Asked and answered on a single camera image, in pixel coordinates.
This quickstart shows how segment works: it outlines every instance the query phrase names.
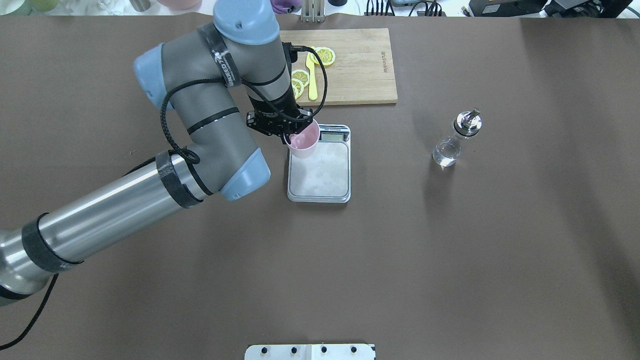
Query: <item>yellow utensil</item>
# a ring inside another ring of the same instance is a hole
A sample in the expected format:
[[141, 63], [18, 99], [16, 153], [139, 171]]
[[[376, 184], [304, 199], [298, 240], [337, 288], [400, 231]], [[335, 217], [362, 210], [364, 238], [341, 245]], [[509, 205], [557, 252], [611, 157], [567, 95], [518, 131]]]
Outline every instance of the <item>yellow utensil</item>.
[[318, 98], [318, 89], [316, 87], [316, 64], [311, 60], [311, 53], [307, 53], [307, 61], [305, 65], [309, 69], [309, 100], [313, 101]]

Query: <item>scale platform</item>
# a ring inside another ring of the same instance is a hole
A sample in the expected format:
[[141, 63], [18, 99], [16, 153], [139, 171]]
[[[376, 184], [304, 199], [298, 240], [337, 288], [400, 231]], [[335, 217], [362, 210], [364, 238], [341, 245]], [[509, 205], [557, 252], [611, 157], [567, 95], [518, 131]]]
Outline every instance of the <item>scale platform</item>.
[[345, 203], [351, 198], [351, 130], [319, 124], [314, 154], [299, 159], [289, 152], [287, 196], [296, 202]]

